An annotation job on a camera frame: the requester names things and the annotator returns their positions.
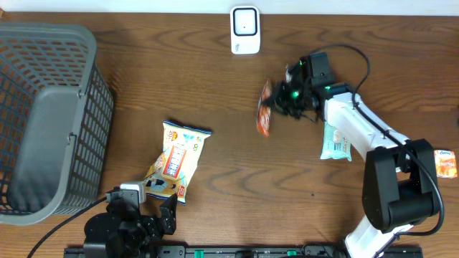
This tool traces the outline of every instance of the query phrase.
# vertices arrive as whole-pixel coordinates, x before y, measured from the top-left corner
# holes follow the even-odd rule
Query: white plug-in device
[[[231,51],[233,54],[255,54],[260,51],[260,11],[255,6],[231,9]]]

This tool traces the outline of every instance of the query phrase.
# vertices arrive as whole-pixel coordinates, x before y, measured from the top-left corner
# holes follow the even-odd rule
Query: small orange package
[[[263,105],[263,101],[271,96],[273,93],[273,85],[271,80],[265,83],[265,87],[261,93],[261,97],[258,100],[258,116],[257,116],[257,130],[263,136],[268,137],[270,135],[270,119],[271,119],[271,107]]]
[[[451,150],[434,150],[437,177],[457,178],[458,167],[454,152]]]

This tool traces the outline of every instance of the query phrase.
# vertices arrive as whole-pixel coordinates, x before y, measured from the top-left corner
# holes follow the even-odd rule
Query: wood grain
[[[364,163],[320,161],[323,125],[273,117],[264,139],[255,129],[257,99],[267,78],[326,44],[361,48],[372,74],[365,103],[413,139],[459,151],[459,18],[396,16],[262,16],[262,47],[253,56],[230,51],[228,15],[6,13],[6,21],[81,24],[98,42],[98,66],[116,92],[103,193],[141,178],[161,152],[162,120],[209,128],[199,167],[167,239],[190,245],[302,245],[335,242],[364,215]],[[357,83],[364,61],[345,49],[329,52],[338,78]],[[439,179],[446,207],[435,236],[403,237],[426,257],[456,257],[459,183]],[[143,212],[156,212],[149,201]],[[36,257],[62,257],[84,241],[85,222],[99,205],[60,229]],[[25,257],[66,216],[28,227],[0,226],[0,257]],[[436,218],[415,230],[428,230]]]

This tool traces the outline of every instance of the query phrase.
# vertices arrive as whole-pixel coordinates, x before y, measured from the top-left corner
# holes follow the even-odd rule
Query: cartoon logo
[[[179,135],[177,134],[176,131],[169,131],[169,134],[167,135],[168,138],[171,140],[176,140]]]

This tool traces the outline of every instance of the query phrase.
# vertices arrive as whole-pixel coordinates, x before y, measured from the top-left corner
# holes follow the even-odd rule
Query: snack bag
[[[159,199],[177,194],[178,202],[185,205],[186,187],[198,166],[204,139],[212,133],[163,122],[163,153],[150,167],[143,184],[145,192]]]
[[[352,161],[351,143],[335,127],[325,122],[321,159],[342,159]]]
[[[451,150],[434,150],[434,156],[437,177],[458,177],[458,167],[456,166],[456,158],[454,152]]]
[[[261,97],[258,100],[258,116],[257,116],[257,130],[263,136],[268,137],[270,135],[270,119],[271,119],[271,107],[262,105],[262,102],[269,98],[273,93],[273,86],[271,80],[266,81],[265,87],[261,92]]]

